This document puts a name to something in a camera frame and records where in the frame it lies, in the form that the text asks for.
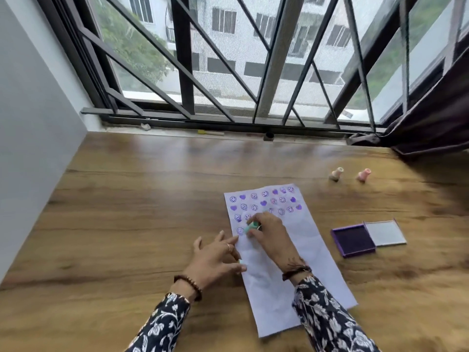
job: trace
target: purple ink pad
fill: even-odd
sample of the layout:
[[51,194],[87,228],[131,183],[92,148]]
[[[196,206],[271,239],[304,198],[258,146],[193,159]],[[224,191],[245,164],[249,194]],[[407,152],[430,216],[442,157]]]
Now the purple ink pad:
[[363,224],[332,229],[331,235],[344,258],[376,250],[376,245]]

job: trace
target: brown beaded bracelet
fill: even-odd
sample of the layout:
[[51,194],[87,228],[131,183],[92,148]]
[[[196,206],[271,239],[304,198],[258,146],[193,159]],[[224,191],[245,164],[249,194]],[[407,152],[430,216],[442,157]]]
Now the brown beaded bracelet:
[[282,279],[283,279],[283,281],[285,281],[285,280],[290,279],[291,277],[293,277],[296,273],[300,273],[300,272],[309,272],[309,273],[311,273],[312,270],[307,265],[296,266],[295,269],[290,270],[290,272],[283,273],[282,274]]
[[201,301],[202,300],[202,289],[198,287],[196,282],[193,279],[189,278],[187,275],[178,274],[174,276],[174,282],[176,283],[179,279],[184,280],[186,283],[190,284],[192,288],[197,292],[197,296],[194,301]]

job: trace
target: gray wall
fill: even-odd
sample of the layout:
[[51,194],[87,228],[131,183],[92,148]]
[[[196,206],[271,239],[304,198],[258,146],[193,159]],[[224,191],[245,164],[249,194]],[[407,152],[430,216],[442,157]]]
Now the gray wall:
[[0,281],[86,135],[91,103],[35,0],[0,0]]

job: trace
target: floral sleeve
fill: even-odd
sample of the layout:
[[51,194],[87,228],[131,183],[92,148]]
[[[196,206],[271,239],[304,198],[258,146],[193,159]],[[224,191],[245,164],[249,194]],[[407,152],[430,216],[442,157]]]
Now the floral sleeve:
[[311,276],[303,279],[292,304],[317,352],[378,352],[373,340],[321,284]]
[[185,297],[166,294],[126,352],[171,352],[190,308]]

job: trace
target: wooden table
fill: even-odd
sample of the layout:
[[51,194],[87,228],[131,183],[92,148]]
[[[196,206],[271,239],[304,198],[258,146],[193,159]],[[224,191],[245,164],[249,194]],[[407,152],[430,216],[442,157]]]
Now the wooden table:
[[[468,169],[466,153],[408,166],[383,148],[90,133],[0,287],[0,350],[123,350],[192,241],[230,232],[224,192],[294,182],[383,351],[469,351]],[[393,217],[408,245],[339,255],[331,228]],[[302,328],[259,339],[230,277],[193,306],[176,350],[312,348]]]

